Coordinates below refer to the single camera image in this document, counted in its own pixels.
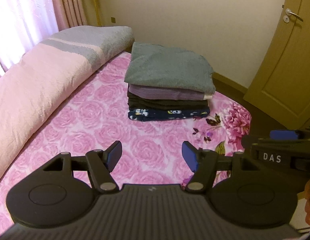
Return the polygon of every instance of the purple towel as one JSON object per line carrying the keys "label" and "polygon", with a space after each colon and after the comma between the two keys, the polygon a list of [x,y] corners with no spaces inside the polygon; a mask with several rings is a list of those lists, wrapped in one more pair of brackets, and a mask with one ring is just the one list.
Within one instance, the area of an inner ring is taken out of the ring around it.
{"label": "purple towel", "polygon": [[145,99],[206,100],[212,95],[182,88],[160,88],[129,84],[128,91]]}

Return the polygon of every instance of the folded clothes stack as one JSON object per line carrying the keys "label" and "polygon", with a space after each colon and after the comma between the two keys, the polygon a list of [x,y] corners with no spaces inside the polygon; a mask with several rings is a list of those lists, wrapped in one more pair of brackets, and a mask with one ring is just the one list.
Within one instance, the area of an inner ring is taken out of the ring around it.
{"label": "folded clothes stack", "polygon": [[188,50],[135,42],[125,82],[128,117],[159,121],[206,117],[215,86],[207,60]]}

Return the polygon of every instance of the beige wall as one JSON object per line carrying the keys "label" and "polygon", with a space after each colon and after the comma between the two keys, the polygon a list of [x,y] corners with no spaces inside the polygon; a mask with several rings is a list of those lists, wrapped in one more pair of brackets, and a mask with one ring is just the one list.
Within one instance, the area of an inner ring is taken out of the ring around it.
{"label": "beige wall", "polygon": [[141,42],[202,54],[248,87],[270,45],[284,0],[99,0],[102,22],[133,28]]}

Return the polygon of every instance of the wooden door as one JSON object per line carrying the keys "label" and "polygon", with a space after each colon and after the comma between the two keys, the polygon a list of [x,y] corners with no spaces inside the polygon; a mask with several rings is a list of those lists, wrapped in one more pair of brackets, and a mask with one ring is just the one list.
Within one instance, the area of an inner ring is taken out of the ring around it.
{"label": "wooden door", "polygon": [[[286,9],[298,14],[285,23]],[[244,99],[288,129],[310,123],[310,0],[285,0],[268,52]]]}

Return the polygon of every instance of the pink quilt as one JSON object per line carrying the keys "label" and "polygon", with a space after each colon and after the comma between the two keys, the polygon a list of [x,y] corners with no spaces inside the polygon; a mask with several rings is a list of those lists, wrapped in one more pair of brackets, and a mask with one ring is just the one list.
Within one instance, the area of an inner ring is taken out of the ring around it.
{"label": "pink quilt", "polygon": [[[251,116],[218,92],[210,100],[211,114],[207,119],[130,120],[124,83],[130,56],[123,52],[93,74],[25,145],[0,182],[0,234],[13,224],[5,205],[10,188],[59,152],[84,155],[120,140],[123,155],[112,176],[121,187],[123,183],[186,182],[192,175],[181,153],[186,140],[197,148],[228,156],[243,151],[241,137],[249,132]],[[84,172],[74,174],[88,182]],[[226,177],[226,172],[219,172],[215,182]]]}

